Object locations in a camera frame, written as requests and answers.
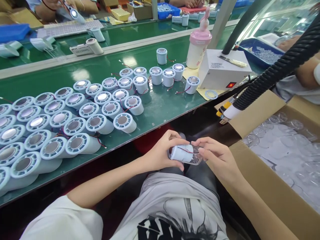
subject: hand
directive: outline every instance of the hand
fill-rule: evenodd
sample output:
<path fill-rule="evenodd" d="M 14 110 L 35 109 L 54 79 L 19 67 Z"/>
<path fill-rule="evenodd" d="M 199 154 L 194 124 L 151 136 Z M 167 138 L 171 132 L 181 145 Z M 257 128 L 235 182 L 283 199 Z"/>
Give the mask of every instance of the hand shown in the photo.
<path fill-rule="evenodd" d="M 242 176 L 229 148 L 218 141 L 205 137 L 191 142 L 194 146 L 200 146 L 199 153 L 208 159 L 213 165 L 213 172 L 220 181 L 235 186 L 242 180 Z"/>
<path fill-rule="evenodd" d="M 143 172 L 156 171 L 166 167 L 178 167 L 183 171 L 183 164 L 179 161 L 169 159 L 167 151 L 171 147 L 187 144 L 190 143 L 182 139 L 177 132 L 168 130 L 149 152 L 136 161 L 139 166 L 143 168 Z"/>
<path fill-rule="evenodd" d="M 280 45 L 278 46 L 278 48 L 282 49 L 283 51 L 288 51 L 297 41 L 298 39 L 301 37 L 301 35 L 299 36 L 294 36 L 293 38 L 283 41 L 282 43 L 280 43 Z"/>

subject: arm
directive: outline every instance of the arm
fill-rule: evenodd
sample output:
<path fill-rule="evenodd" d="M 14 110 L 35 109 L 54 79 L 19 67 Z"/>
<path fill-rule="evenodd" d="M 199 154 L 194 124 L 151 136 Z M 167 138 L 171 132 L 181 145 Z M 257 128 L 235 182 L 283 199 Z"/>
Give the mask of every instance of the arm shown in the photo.
<path fill-rule="evenodd" d="M 202 147 L 199 153 L 208 159 L 210 169 L 223 184 L 231 186 L 230 195 L 237 199 L 262 240 L 298 239 L 245 180 L 227 146 L 209 137 L 191 144 Z"/>
<path fill-rule="evenodd" d="M 170 160 L 167 150 L 176 145 L 189 144 L 181 139 L 177 132 L 168 130 L 154 147 L 133 162 L 106 172 L 71 190 L 68 198 L 82 208 L 91 208 L 121 186 L 131 177 L 144 172 L 155 171 L 165 167 L 179 167 L 183 171 L 183 164 Z"/>

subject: blue plastic tray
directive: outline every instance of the blue plastic tray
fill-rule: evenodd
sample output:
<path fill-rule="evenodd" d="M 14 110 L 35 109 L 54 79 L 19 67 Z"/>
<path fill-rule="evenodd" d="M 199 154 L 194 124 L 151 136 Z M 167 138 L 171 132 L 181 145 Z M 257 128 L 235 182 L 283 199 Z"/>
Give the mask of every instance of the blue plastic tray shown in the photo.
<path fill-rule="evenodd" d="M 0 26 L 0 43 L 23 40 L 30 31 L 29 24 L 12 24 Z"/>
<path fill-rule="evenodd" d="M 249 52 L 245 49 L 245 48 L 249 49 L 251 47 L 252 47 L 252 52 Z M 248 38 L 248 39 L 243 40 L 241 42 L 238 50 L 244 51 L 248 60 L 251 60 L 252 62 L 254 62 L 255 64 L 257 64 L 258 66 L 260 66 L 263 69 L 267 69 L 268 67 L 273 65 L 273 63 L 267 63 L 264 60 L 262 60 L 261 58 L 259 58 L 258 56 L 256 56 L 254 53 L 258 51 L 257 47 L 262 47 L 265 50 L 271 50 L 275 54 L 283 55 L 283 52 L 271 47 L 270 45 L 268 45 L 264 42 L 259 41 L 256 38 Z"/>
<path fill-rule="evenodd" d="M 168 3 L 158 3 L 158 5 L 169 5 L 171 7 L 171 11 L 167 12 L 159 12 L 158 11 L 158 19 L 166 19 L 170 14 L 172 16 L 180 16 L 180 9 L 176 8 Z"/>

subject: speaker component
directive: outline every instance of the speaker component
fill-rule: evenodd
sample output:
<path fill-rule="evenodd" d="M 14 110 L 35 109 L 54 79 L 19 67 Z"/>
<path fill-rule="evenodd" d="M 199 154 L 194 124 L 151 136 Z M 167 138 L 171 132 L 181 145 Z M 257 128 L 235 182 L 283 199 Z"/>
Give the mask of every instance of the speaker component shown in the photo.
<path fill-rule="evenodd" d="M 188 77 L 184 91 L 188 94 L 194 94 L 200 84 L 200 79 L 195 76 Z"/>
<path fill-rule="evenodd" d="M 0 116 L 3 115 L 15 115 L 11 104 L 0 104 Z"/>
<path fill-rule="evenodd" d="M 86 120 L 84 118 L 76 117 L 67 121 L 63 127 L 63 132 L 68 136 L 73 136 L 78 133 L 89 133 L 90 131 L 86 129 Z"/>
<path fill-rule="evenodd" d="M 19 122 L 28 122 L 32 117 L 44 113 L 43 109 L 39 106 L 29 106 L 21 109 L 17 114 Z"/>
<path fill-rule="evenodd" d="M 157 61 L 159 65 L 167 64 L 167 53 L 168 51 L 165 48 L 157 49 Z"/>
<path fill-rule="evenodd" d="M 86 99 L 82 93 L 73 93 L 67 97 L 65 101 L 68 107 L 76 110 L 79 110 L 84 104 L 91 102 L 89 99 Z"/>
<path fill-rule="evenodd" d="M 159 67 L 152 67 L 149 70 L 151 81 L 153 85 L 160 85 L 162 83 L 162 69 Z"/>
<path fill-rule="evenodd" d="M 100 83 L 93 83 L 90 87 L 87 87 L 86 94 L 89 95 L 91 98 L 94 98 L 99 92 L 103 91 L 103 87 Z"/>
<path fill-rule="evenodd" d="M 133 115 L 137 116 L 143 113 L 144 108 L 142 105 L 142 101 L 138 96 L 128 97 L 124 102 L 124 105 Z"/>
<path fill-rule="evenodd" d="M 113 125 L 125 133 L 132 133 L 137 128 L 137 123 L 129 113 L 118 114 L 113 120 Z"/>
<path fill-rule="evenodd" d="M 25 154 L 22 142 L 11 143 L 0 149 L 0 167 L 11 166 L 20 156 Z"/>
<path fill-rule="evenodd" d="M 133 78 L 133 84 L 136 87 L 136 90 L 139 94 L 147 93 L 148 88 L 148 79 L 145 76 L 136 76 Z"/>
<path fill-rule="evenodd" d="M 16 179 L 27 180 L 31 176 L 36 179 L 39 174 L 53 172 L 61 163 L 61 158 L 48 161 L 43 160 L 39 152 L 28 152 L 13 163 L 10 174 L 11 177 Z"/>
<path fill-rule="evenodd" d="M 31 118 L 26 125 L 26 129 L 29 132 L 35 132 L 38 130 L 51 130 L 50 126 L 51 116 L 48 114 L 40 114 Z"/>
<path fill-rule="evenodd" d="M 36 178 L 37 176 L 15 179 L 10 175 L 10 167 L 0 167 L 0 197 L 9 191 L 29 186 Z"/>
<path fill-rule="evenodd" d="M 27 151 L 40 151 L 41 147 L 56 135 L 49 130 L 38 130 L 27 137 L 24 141 L 24 147 Z"/>
<path fill-rule="evenodd" d="M 180 63 L 176 63 L 172 66 L 172 69 L 174 70 L 174 72 L 176 73 L 176 76 L 174 78 L 175 81 L 181 81 L 182 79 L 182 75 L 183 75 L 183 71 L 184 71 L 184 66 Z"/>
<path fill-rule="evenodd" d="M 91 85 L 91 82 L 87 79 L 82 79 L 79 81 L 76 81 L 73 85 L 73 89 L 78 91 L 79 93 L 85 94 L 86 88 Z"/>
<path fill-rule="evenodd" d="M 133 70 L 134 76 L 145 76 L 148 78 L 147 69 L 144 67 L 137 67 Z"/>
<path fill-rule="evenodd" d="M 54 95 L 51 92 L 41 93 L 34 99 L 34 105 L 44 107 L 47 103 L 54 100 Z"/>
<path fill-rule="evenodd" d="M 133 81 L 129 77 L 122 77 L 118 80 L 118 86 L 121 89 L 125 89 L 129 92 L 129 95 L 132 96 L 134 94 Z"/>
<path fill-rule="evenodd" d="M 120 77 L 129 77 L 131 79 L 134 77 L 133 70 L 131 68 L 122 69 L 119 75 Z"/>
<path fill-rule="evenodd" d="M 102 113 L 101 108 L 94 102 L 86 103 L 79 110 L 80 117 L 89 118 L 94 114 Z"/>
<path fill-rule="evenodd" d="M 55 137 L 46 142 L 41 150 L 40 155 L 44 160 L 73 158 L 77 154 L 70 155 L 66 152 L 67 140 L 64 137 Z"/>
<path fill-rule="evenodd" d="M 15 111 L 20 111 L 24 107 L 28 107 L 28 106 L 33 105 L 34 100 L 35 100 L 35 98 L 30 97 L 30 96 L 19 98 L 17 101 L 15 101 L 12 104 L 12 109 Z"/>
<path fill-rule="evenodd" d="M 174 77 L 176 73 L 173 69 L 167 68 L 162 72 L 163 85 L 166 87 L 172 87 L 174 83 Z"/>
<path fill-rule="evenodd" d="M 69 97 L 73 92 L 73 89 L 70 87 L 60 88 L 58 91 L 54 93 L 54 97 L 55 99 L 63 100 Z"/>
<path fill-rule="evenodd" d="M 95 114 L 88 118 L 86 128 L 90 132 L 98 132 L 100 134 L 109 134 L 113 131 L 114 126 L 106 116 L 102 114 Z"/>
<path fill-rule="evenodd" d="M 112 94 L 118 87 L 117 80 L 115 78 L 106 78 L 102 81 L 102 87 Z"/>
<path fill-rule="evenodd" d="M 61 99 L 53 100 L 52 102 L 44 106 L 44 112 L 48 115 L 53 115 L 62 110 L 67 110 L 77 115 L 77 111 L 72 107 L 68 107 L 66 102 Z"/>
<path fill-rule="evenodd" d="M 112 94 L 107 91 L 102 91 L 95 95 L 94 102 L 98 105 L 103 105 L 112 100 Z"/>
<path fill-rule="evenodd" d="M 0 133 L 0 147 L 6 146 L 14 142 L 24 142 L 26 137 L 30 135 L 30 132 L 26 130 L 26 127 L 21 124 L 6 127 Z"/>
<path fill-rule="evenodd" d="M 68 140 L 66 151 L 70 155 L 94 154 L 100 149 L 100 146 L 97 138 L 87 133 L 78 133 Z"/>
<path fill-rule="evenodd" d="M 3 115 L 0 116 L 0 132 L 6 127 L 11 127 L 16 124 L 21 124 L 17 121 L 17 117 L 15 115 Z"/>
<path fill-rule="evenodd" d="M 122 113 L 123 109 L 120 103 L 116 101 L 107 102 L 102 106 L 102 113 L 112 119 L 114 119 L 119 113 Z"/>
<path fill-rule="evenodd" d="M 63 110 L 52 115 L 50 119 L 50 125 L 53 128 L 60 129 L 62 126 L 66 124 L 67 121 L 76 117 L 77 116 L 72 114 L 70 111 Z"/>

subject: worker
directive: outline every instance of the worker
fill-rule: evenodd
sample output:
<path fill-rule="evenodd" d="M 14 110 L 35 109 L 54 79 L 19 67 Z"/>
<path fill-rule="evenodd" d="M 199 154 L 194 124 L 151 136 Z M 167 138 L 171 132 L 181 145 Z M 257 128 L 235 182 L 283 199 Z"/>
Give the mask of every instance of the worker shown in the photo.
<path fill-rule="evenodd" d="M 205 162 L 190 166 L 192 171 L 202 169 L 201 174 L 189 173 L 195 180 L 183 176 L 181 162 L 167 157 L 171 147 L 189 144 L 177 132 L 168 130 L 144 156 L 58 198 L 29 223 L 21 240 L 100 240 L 103 222 L 91 208 L 133 176 L 159 169 L 163 171 L 149 174 L 144 181 L 140 196 L 131 204 L 112 240 L 228 239 L 219 196 L 214 180 L 210 180 L 214 177 L 211 169 L 228 184 L 262 240 L 297 240 L 242 176 L 227 146 L 209 137 L 191 143 L 201 146 L 199 154 L 210 166 Z"/>
<path fill-rule="evenodd" d="M 27 0 L 30 9 L 45 22 L 72 21 L 70 13 L 60 0 Z M 93 14 L 99 12 L 96 0 L 66 0 L 67 4 L 75 8 L 84 18 L 95 18 Z"/>
<path fill-rule="evenodd" d="M 295 36 L 282 42 L 278 47 L 288 51 L 300 38 Z M 293 95 L 299 95 L 308 101 L 320 105 L 320 53 L 301 65 L 295 74 L 279 81 L 273 92 L 288 102 Z"/>

